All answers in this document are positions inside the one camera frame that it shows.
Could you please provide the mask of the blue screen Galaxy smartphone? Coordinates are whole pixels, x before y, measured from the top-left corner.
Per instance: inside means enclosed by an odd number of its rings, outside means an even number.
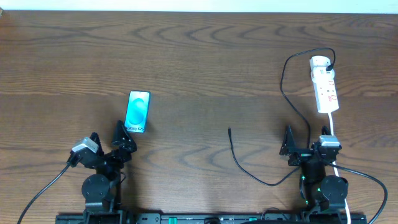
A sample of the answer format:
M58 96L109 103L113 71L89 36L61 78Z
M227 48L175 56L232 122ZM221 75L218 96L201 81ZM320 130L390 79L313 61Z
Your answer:
M131 91L124 125L129 133L144 133L150 105L149 91Z

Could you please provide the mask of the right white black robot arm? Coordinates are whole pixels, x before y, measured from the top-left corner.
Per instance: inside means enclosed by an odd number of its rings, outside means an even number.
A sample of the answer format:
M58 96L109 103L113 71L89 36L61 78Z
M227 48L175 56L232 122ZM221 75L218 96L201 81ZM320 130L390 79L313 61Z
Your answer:
M289 157L289 166L301 168L300 194L308 207L302 212L305 222L342 222L339 212L346 207L348 181L337 175L327 175L325 170L329 163L336 161L340 150L338 138L325 126L310 148L297 147L291 127L285 129L279 154Z

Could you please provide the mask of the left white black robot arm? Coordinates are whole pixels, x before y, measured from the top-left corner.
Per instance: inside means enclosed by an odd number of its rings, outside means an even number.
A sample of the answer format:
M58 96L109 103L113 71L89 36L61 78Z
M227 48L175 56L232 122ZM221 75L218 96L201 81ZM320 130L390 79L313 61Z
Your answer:
M112 145L116 147L107 154L99 153L84 166L94 169L95 174L84 181L81 192L85 198L83 223L128 224L134 215L121 208L121 184L126 178L124 164L132 159L137 146L128 133L124 122L116 123Z

